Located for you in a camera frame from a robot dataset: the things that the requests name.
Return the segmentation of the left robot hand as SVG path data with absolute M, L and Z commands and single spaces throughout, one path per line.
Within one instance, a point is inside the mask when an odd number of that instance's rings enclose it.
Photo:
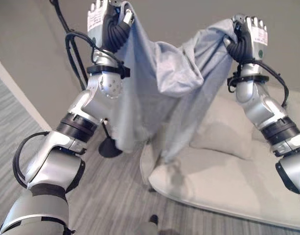
M 97 47 L 116 53 L 126 43 L 133 22 L 132 10 L 122 1 L 97 0 L 88 11 L 88 36 Z

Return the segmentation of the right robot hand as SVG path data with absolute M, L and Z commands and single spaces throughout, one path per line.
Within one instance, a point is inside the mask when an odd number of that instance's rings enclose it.
M 223 38 L 228 54 L 238 63 L 262 60 L 268 45 L 267 27 L 257 16 L 236 14 L 232 17 L 237 42 L 229 36 Z

